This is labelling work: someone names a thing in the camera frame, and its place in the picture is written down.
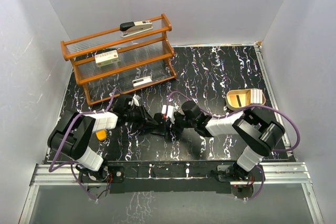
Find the black leather card holder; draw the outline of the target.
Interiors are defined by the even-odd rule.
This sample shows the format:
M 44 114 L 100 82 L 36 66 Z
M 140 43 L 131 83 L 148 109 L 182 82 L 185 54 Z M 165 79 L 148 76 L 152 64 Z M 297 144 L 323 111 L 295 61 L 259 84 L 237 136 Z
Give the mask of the black leather card holder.
M 154 120 L 158 123 L 157 127 L 152 130 L 151 134 L 165 137 L 169 128 L 170 120 L 166 118 L 165 114 L 156 113 Z

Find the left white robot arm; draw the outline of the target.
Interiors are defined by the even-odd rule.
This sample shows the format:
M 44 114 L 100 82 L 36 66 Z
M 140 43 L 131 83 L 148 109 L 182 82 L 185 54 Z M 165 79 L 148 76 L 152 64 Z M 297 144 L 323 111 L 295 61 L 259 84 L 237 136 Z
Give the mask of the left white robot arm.
M 76 163 L 76 169 L 101 182 L 108 177 L 107 161 L 89 147 L 93 133 L 113 130 L 127 123 L 139 132 L 156 128 L 158 122 L 150 116 L 137 95 L 111 97 L 108 107 L 98 112 L 65 111 L 50 134 L 47 145 Z

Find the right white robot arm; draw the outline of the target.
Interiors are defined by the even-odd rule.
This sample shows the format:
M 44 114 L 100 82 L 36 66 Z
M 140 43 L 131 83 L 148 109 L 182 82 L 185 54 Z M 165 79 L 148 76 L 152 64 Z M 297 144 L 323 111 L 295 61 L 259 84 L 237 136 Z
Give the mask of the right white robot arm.
M 192 100 L 182 104 L 182 113 L 175 107 L 165 105 L 163 117 L 169 119 L 172 129 L 182 132 L 193 128 L 202 137 L 238 134 L 247 144 L 233 165 L 215 173 L 235 180 L 247 180 L 253 169 L 269 156 L 285 134 L 285 128 L 277 121 L 265 121 L 252 108 L 262 105 L 248 105 L 224 117 L 208 115 Z

